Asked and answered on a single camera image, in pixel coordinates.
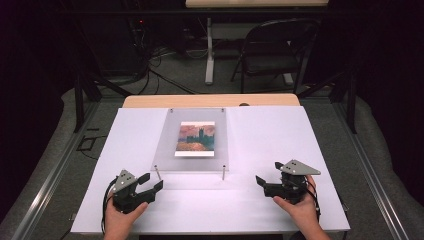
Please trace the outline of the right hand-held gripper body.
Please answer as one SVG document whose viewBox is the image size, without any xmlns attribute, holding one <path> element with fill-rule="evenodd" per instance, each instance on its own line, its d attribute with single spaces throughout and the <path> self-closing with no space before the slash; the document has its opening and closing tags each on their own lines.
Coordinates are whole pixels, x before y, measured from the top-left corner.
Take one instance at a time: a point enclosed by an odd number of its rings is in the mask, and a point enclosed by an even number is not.
<svg viewBox="0 0 424 240">
<path fill-rule="evenodd" d="M 281 170 L 280 183 L 267 183 L 264 189 L 266 197 L 279 196 L 291 204 L 300 202 L 309 192 L 307 175 L 320 175 L 321 172 L 298 160 L 290 160 Z"/>
</svg>

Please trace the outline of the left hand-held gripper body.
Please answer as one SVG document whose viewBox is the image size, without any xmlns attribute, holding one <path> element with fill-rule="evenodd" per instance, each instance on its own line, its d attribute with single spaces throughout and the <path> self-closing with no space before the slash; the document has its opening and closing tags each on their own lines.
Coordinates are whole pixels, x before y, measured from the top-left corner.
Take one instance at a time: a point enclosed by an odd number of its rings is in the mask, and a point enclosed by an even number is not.
<svg viewBox="0 0 424 240">
<path fill-rule="evenodd" d="M 156 194 L 148 194 L 147 191 L 137 193 L 139 185 L 137 179 L 127 170 L 122 170 L 117 176 L 113 192 L 113 205 L 122 213 L 128 214 L 135 210 L 141 203 L 155 201 Z"/>
</svg>

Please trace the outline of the person's left hand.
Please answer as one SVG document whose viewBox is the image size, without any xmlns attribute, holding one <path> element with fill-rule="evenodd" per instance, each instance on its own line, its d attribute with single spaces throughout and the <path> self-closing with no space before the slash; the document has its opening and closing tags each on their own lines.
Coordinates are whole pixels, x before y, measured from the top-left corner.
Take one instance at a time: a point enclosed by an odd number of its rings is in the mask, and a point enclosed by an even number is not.
<svg viewBox="0 0 424 240">
<path fill-rule="evenodd" d="M 130 233 L 134 222 L 147 208 L 148 204 L 143 202 L 132 212 L 128 214 L 121 213 L 114 207 L 113 194 L 109 193 L 105 211 L 105 234 L 106 232 Z"/>
</svg>

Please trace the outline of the person's right hand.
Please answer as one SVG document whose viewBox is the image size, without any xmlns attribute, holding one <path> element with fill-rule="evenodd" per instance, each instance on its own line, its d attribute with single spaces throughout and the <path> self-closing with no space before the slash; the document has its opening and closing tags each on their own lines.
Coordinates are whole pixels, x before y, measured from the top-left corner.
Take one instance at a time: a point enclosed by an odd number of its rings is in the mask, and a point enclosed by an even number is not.
<svg viewBox="0 0 424 240">
<path fill-rule="evenodd" d="M 316 184 L 311 175 L 307 175 L 306 179 L 309 192 L 304 196 L 303 200 L 297 204 L 291 204 L 279 196 L 273 198 L 273 201 L 290 215 L 298 228 L 306 224 L 319 224 L 314 200 Z"/>
</svg>

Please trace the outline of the white board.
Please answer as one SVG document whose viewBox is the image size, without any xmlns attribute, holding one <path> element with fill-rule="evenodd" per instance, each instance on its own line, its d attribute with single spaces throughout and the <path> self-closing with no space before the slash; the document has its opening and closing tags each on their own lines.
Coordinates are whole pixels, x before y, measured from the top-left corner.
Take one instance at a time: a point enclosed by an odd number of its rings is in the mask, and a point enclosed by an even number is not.
<svg viewBox="0 0 424 240">
<path fill-rule="evenodd" d="M 123 169 L 140 176 L 152 169 L 167 111 L 122 108 L 118 111 L 72 230 L 101 231 L 106 187 Z M 155 202 L 136 221 L 134 232 L 151 235 L 277 234 L 295 230 L 287 213 L 265 197 L 255 176 L 280 177 L 275 162 L 299 160 L 321 172 L 316 176 L 320 224 L 343 231 L 349 223 L 337 196 L 310 121 L 303 107 L 229 107 L 226 110 L 229 170 L 211 173 L 160 171 L 164 182 Z"/>
</svg>

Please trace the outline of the painted landscape picture card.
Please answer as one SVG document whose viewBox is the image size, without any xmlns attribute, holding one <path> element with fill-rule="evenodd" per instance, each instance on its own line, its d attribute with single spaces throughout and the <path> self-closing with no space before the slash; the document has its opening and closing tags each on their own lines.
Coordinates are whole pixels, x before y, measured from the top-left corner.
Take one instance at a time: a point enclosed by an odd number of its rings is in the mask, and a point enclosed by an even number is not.
<svg viewBox="0 0 424 240">
<path fill-rule="evenodd" d="M 213 157 L 215 155 L 215 122 L 183 121 L 180 124 L 176 157 Z"/>
</svg>

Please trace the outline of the black metal stand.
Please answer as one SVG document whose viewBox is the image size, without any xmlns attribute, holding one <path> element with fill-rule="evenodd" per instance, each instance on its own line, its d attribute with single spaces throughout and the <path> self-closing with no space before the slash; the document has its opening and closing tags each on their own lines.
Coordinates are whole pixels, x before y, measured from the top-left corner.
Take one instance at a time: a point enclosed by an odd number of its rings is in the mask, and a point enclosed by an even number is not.
<svg viewBox="0 0 424 240">
<path fill-rule="evenodd" d="M 102 99 L 102 94 L 97 87 L 97 84 L 106 86 L 112 91 L 118 93 L 123 97 L 128 97 L 131 93 L 118 85 L 106 80 L 98 74 L 84 71 L 79 68 L 76 72 L 76 78 L 74 81 L 74 96 L 75 96 L 75 110 L 76 110 L 76 125 L 74 132 L 77 133 L 81 130 L 85 122 L 84 112 L 84 95 L 88 97 L 90 101 L 99 102 Z"/>
<path fill-rule="evenodd" d="M 312 87 L 297 93 L 298 98 L 306 98 L 321 90 L 325 86 L 333 84 L 329 99 L 331 103 L 340 103 L 347 97 L 346 123 L 353 134 L 356 134 L 355 107 L 356 107 L 356 79 L 351 70 L 337 72 L 328 79 L 314 84 Z"/>
</svg>

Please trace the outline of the wooden table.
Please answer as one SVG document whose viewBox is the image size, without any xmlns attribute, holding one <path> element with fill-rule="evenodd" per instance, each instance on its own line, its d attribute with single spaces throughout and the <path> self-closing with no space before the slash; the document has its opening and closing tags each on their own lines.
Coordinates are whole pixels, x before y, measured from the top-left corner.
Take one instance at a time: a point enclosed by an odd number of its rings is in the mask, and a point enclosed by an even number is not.
<svg viewBox="0 0 424 240">
<path fill-rule="evenodd" d="M 123 108 L 191 108 L 234 106 L 299 106 L 295 94 L 197 94 L 133 95 L 124 100 Z"/>
</svg>

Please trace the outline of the black folding chair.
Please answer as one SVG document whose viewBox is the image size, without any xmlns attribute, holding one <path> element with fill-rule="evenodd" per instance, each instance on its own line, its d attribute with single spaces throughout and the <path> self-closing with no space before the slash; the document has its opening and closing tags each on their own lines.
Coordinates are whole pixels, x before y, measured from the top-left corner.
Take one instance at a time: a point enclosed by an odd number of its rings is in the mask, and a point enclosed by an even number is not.
<svg viewBox="0 0 424 240">
<path fill-rule="evenodd" d="M 245 77 L 296 74 L 300 78 L 304 56 L 314 41 L 319 22 L 295 18 L 270 20 L 253 27 L 246 35 L 231 80 L 240 73 L 240 92 L 245 92 Z"/>
</svg>

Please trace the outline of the white desk leg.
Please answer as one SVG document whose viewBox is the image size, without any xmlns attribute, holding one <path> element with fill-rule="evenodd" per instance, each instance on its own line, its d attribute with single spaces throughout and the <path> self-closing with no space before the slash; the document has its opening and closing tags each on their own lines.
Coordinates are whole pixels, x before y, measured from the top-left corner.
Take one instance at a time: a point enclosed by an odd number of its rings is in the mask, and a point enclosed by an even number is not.
<svg viewBox="0 0 424 240">
<path fill-rule="evenodd" d="M 205 72 L 205 84 L 212 85 L 214 80 L 214 55 L 212 38 L 212 21 L 207 19 L 207 61 Z"/>
</svg>

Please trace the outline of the dark equipment with red light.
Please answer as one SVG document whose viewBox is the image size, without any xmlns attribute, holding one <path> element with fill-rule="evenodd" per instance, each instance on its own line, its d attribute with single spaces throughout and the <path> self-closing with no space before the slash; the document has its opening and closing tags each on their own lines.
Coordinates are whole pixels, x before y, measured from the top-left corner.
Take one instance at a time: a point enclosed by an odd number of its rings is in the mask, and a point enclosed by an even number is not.
<svg viewBox="0 0 424 240">
<path fill-rule="evenodd" d="M 149 42 L 149 36 L 145 20 L 141 18 L 129 18 L 128 24 L 135 45 L 139 47 L 146 46 Z"/>
</svg>

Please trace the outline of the light desk top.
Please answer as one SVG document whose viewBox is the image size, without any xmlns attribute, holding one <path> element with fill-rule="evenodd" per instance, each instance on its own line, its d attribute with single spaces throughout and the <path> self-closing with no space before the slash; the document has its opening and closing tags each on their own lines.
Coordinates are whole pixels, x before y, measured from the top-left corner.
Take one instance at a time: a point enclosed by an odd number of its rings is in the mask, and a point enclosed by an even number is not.
<svg viewBox="0 0 424 240">
<path fill-rule="evenodd" d="M 322 7 L 329 0 L 185 0 L 188 8 Z"/>
</svg>

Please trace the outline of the clear acrylic picture frame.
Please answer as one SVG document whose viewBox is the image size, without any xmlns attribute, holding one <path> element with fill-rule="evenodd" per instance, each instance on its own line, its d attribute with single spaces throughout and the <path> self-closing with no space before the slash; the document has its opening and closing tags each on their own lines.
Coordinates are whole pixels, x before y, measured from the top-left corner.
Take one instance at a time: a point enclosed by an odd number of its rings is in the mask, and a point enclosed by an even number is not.
<svg viewBox="0 0 424 240">
<path fill-rule="evenodd" d="M 226 109 L 221 108 L 173 108 L 168 111 L 152 163 L 160 171 L 222 171 L 229 169 Z M 176 157 L 175 148 L 180 124 L 183 121 L 215 122 L 215 155 L 213 157 Z"/>
</svg>

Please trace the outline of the aluminium floor rail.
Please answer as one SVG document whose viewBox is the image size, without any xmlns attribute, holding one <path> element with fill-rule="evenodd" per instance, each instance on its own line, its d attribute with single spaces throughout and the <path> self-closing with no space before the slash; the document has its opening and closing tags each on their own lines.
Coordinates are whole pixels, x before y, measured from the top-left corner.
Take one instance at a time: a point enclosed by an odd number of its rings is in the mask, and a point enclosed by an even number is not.
<svg viewBox="0 0 424 240">
<path fill-rule="evenodd" d="M 18 218 L 6 240 L 72 240 L 70 232 L 108 132 L 98 121 L 102 105 L 86 106 L 86 121 L 73 131 L 71 111 L 64 113 L 46 152 L 14 205 Z"/>
<path fill-rule="evenodd" d="M 342 126 L 356 151 L 356 154 L 358 155 L 359 167 L 393 239 L 410 240 L 410 237 L 408 236 L 406 229 L 404 228 L 397 212 L 395 211 L 392 201 L 381 184 L 378 175 L 375 172 L 375 169 L 372 166 L 365 152 L 365 149 L 358 138 L 358 135 L 352 132 L 347 123 L 347 113 L 345 112 L 343 105 L 341 103 L 334 103 L 333 108 L 337 114 L 337 117 L 341 121 Z"/>
</svg>

